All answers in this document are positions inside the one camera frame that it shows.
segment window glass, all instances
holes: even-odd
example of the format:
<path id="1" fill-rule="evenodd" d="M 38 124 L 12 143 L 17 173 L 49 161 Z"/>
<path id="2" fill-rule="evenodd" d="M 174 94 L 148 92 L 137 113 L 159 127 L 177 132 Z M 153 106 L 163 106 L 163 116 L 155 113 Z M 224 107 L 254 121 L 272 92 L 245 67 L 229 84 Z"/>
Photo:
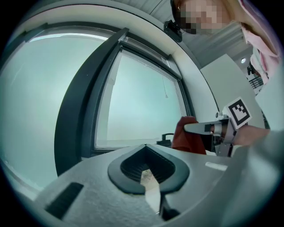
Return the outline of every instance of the window glass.
<path id="1" fill-rule="evenodd" d="M 177 82 L 146 60 L 124 51 L 107 80 L 96 130 L 96 148 L 156 143 L 174 133 L 182 116 Z"/>
<path id="2" fill-rule="evenodd" d="M 11 183 L 30 199 L 57 178 L 54 134 L 70 82 L 104 40 L 77 35 L 24 44 L 0 75 L 0 157 Z"/>

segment red fabric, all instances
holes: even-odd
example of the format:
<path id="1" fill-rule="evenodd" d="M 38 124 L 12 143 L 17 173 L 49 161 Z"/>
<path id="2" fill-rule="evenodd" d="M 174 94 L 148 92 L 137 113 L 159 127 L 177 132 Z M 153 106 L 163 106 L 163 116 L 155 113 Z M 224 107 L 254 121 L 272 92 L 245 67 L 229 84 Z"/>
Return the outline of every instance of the red fabric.
<path id="1" fill-rule="evenodd" d="M 200 135 L 188 133 L 183 129 L 186 124 L 198 123 L 194 117 L 182 117 L 177 123 L 172 148 L 196 154 L 206 154 Z"/>

